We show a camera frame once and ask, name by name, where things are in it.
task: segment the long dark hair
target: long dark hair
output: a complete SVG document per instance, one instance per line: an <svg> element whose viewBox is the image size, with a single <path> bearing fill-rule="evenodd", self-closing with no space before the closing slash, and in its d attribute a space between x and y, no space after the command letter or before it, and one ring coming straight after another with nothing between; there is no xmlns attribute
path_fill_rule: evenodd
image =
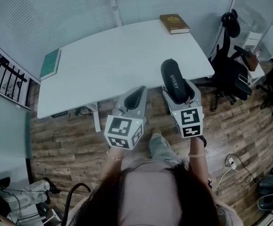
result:
<svg viewBox="0 0 273 226"><path fill-rule="evenodd" d="M71 225L120 225L126 175L134 169L110 174L83 203ZM219 226L213 198L208 188L183 163L166 169L174 176L182 215L178 225Z"/></svg>

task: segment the bracelet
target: bracelet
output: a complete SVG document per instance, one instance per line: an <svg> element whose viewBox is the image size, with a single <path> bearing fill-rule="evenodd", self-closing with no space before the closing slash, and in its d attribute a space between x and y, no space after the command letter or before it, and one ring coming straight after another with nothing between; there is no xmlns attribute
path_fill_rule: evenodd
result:
<svg viewBox="0 0 273 226"><path fill-rule="evenodd" d="M199 157L205 156L206 154L207 154L207 150L205 150L204 154L193 155L189 153L188 156L190 158L199 158Z"/></svg>
<svg viewBox="0 0 273 226"><path fill-rule="evenodd" d="M111 159L113 159L113 160L115 160L115 161L122 161L122 159L123 159L123 157L122 157L122 158L114 158L114 157L112 157L112 156L109 154L108 151L106 152L106 154L107 154Z"/></svg>

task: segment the brown book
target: brown book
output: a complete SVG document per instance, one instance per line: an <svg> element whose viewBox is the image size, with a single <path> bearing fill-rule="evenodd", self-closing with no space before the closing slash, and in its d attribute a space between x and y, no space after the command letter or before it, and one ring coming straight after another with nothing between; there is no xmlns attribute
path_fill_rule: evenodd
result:
<svg viewBox="0 0 273 226"><path fill-rule="evenodd" d="M190 27L178 14L160 15L160 20L171 34L189 32Z"/></svg>

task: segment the grey pants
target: grey pants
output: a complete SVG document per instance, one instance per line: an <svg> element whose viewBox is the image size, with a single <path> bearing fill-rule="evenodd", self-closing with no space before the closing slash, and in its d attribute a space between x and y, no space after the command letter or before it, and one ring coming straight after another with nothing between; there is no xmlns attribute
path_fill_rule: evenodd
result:
<svg viewBox="0 0 273 226"><path fill-rule="evenodd" d="M9 204L11 211L19 210L18 202L20 203L20 209L22 210L47 200L46 191L49 189L49 183L46 180L41 180L25 188L19 189L19 191L5 189L4 191L0 191L0 196Z"/></svg>
<svg viewBox="0 0 273 226"><path fill-rule="evenodd" d="M174 165L181 163L168 141L159 133L152 134L149 149L153 160L166 161Z"/></svg>

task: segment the person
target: person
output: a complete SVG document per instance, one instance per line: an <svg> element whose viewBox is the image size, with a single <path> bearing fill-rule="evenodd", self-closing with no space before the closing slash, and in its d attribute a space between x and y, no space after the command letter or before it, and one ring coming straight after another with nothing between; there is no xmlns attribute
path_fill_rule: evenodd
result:
<svg viewBox="0 0 273 226"><path fill-rule="evenodd" d="M19 190L6 188L0 191L0 222L8 226L14 226L17 223L7 218L10 212L21 211L40 202L50 204L49 191L54 194L60 192L48 178Z"/></svg>
<svg viewBox="0 0 273 226"><path fill-rule="evenodd" d="M202 139L191 138L188 169L159 129L152 130L149 149L151 160L121 170L123 150L111 147L100 186L72 213L68 225L243 225L208 186Z"/></svg>

